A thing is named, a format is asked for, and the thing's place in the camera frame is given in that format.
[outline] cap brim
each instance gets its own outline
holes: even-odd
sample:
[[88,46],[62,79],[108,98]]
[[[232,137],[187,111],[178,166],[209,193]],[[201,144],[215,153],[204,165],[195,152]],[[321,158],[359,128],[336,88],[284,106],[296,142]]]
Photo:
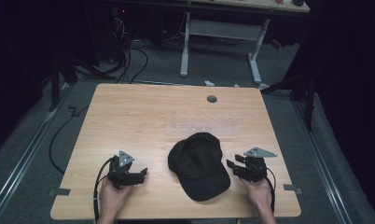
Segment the cap brim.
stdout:
[[230,177],[222,162],[204,179],[178,178],[187,196],[197,202],[210,200],[230,187]]

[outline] black baseball cap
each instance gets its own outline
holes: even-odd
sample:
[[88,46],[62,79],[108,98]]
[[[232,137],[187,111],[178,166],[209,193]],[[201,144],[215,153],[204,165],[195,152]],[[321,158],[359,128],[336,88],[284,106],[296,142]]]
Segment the black baseball cap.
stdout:
[[168,155],[168,167],[175,172],[189,198],[207,201],[227,190],[230,177],[222,163],[219,140],[210,133],[195,133],[179,141]]

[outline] wooden table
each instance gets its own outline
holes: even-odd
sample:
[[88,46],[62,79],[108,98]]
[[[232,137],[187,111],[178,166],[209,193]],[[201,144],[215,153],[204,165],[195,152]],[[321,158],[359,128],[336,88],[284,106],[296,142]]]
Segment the wooden table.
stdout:
[[[209,95],[216,97],[216,103],[207,101]],[[201,131],[220,140],[231,185],[212,200],[197,203],[168,169],[167,157],[176,142]],[[96,176],[106,160],[124,150],[135,157],[131,172],[147,167],[148,174],[143,185],[134,187],[119,218],[254,217],[257,214],[243,184],[226,165],[226,159],[236,162],[235,154],[243,155],[252,147],[278,154],[265,159],[277,181],[275,215],[298,216],[295,192],[283,188],[291,180],[259,90],[100,84],[60,185],[70,194],[56,197],[51,216],[94,219]]]

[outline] person's left hand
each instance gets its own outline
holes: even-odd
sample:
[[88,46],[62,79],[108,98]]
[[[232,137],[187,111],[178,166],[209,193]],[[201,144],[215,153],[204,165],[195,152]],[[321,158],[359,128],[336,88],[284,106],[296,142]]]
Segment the person's left hand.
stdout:
[[108,177],[104,178],[100,192],[101,214],[98,224],[114,223],[121,207],[125,204],[132,192],[133,186],[126,186],[123,189],[115,189]]

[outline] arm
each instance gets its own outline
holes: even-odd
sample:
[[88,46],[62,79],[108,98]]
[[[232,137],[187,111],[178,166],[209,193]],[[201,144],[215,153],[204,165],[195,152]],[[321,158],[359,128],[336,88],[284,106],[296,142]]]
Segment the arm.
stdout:
[[125,204],[132,186],[115,189],[108,178],[104,178],[100,192],[101,214],[97,224],[113,224],[121,207]]
[[277,223],[274,214],[271,211],[271,190],[269,183],[262,179],[259,182],[253,183],[240,178],[245,185],[248,192],[249,200],[257,209],[257,214],[262,224]]

